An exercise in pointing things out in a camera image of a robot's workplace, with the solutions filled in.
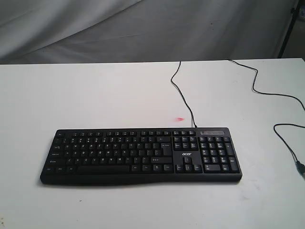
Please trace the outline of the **black acer keyboard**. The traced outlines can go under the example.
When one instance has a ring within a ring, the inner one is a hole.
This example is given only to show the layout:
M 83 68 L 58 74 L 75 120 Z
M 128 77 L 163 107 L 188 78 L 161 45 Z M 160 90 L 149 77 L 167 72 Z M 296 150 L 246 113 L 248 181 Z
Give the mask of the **black acer keyboard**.
M 47 185 L 238 182 L 226 127 L 60 129 L 40 180 Z

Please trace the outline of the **grey backdrop cloth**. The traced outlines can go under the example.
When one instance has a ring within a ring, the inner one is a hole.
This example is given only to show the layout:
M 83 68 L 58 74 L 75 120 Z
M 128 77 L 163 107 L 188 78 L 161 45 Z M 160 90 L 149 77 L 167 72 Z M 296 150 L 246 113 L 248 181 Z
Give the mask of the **grey backdrop cloth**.
M 3 0 L 2 64 L 276 58 L 295 0 Z

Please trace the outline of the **black tripod stand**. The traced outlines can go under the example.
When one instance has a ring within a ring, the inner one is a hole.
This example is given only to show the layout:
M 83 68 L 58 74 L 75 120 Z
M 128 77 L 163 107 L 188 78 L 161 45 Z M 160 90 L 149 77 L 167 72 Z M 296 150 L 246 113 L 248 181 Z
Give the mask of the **black tripod stand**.
M 284 35 L 284 38 L 282 40 L 281 47 L 280 47 L 280 50 L 279 50 L 278 55 L 277 55 L 277 59 L 281 59 L 283 57 L 283 54 L 286 50 L 286 47 L 287 47 L 287 44 L 289 42 L 291 33 L 293 31 L 295 22 L 298 18 L 298 14 L 299 14 L 299 11 L 300 11 L 301 4 L 302 4 L 301 0 L 296 0 L 295 4 L 290 9 L 290 21 L 289 21 L 287 29 L 285 30 L 285 35 Z

